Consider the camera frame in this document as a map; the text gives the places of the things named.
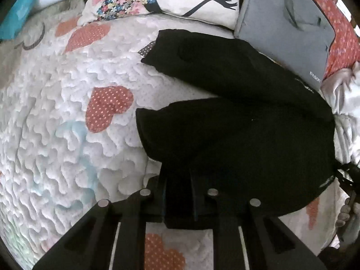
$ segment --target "gray fabric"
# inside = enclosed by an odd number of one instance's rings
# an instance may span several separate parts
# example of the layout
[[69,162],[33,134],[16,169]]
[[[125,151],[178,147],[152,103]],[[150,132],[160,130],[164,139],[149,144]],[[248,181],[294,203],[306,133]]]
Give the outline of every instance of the gray fabric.
[[244,0],[234,37],[319,90],[335,31],[313,0]]

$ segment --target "folded black garment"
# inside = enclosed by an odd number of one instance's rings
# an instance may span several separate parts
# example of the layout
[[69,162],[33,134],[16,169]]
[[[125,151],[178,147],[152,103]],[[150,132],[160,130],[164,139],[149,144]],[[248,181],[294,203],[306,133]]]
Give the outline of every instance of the folded black garment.
[[243,213],[258,198],[274,215],[305,207],[334,179],[334,119],[327,103],[248,43],[163,30],[142,60],[166,75],[223,98],[137,109],[146,153],[236,200]]

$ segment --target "turquoise fabric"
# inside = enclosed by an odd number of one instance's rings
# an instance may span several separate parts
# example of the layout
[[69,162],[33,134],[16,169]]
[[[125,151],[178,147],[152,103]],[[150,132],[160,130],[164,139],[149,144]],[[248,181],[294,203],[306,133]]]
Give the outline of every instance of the turquoise fabric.
[[23,27],[35,0],[17,0],[0,25],[0,39],[13,39]]

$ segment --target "finger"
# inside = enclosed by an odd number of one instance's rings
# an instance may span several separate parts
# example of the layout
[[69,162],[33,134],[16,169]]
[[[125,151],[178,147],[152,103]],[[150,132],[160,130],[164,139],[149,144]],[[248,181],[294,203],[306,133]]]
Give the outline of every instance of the finger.
[[351,207],[349,205],[344,205],[340,209],[340,212],[343,212],[343,213],[350,213],[350,211],[351,211]]
[[338,216],[338,220],[348,221],[350,219],[350,214],[348,213],[340,213]]
[[360,204],[359,203],[354,204],[353,211],[356,215],[360,216]]
[[337,220],[336,223],[335,223],[335,226],[336,227],[343,227],[345,225],[345,221],[343,220]]

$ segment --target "silver screw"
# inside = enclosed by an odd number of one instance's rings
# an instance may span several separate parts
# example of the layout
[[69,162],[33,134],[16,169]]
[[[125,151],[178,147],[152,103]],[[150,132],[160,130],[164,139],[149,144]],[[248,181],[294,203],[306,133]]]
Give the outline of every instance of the silver screw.
[[209,196],[217,196],[219,195],[219,191],[217,189],[208,189],[207,194]]
[[109,200],[101,199],[101,200],[98,202],[98,206],[99,206],[99,207],[106,207],[107,205],[109,205]]
[[149,196],[151,194],[151,191],[149,189],[142,189],[140,191],[141,196]]
[[250,205],[254,207],[259,207],[261,205],[261,202],[259,199],[253,198],[250,200]]

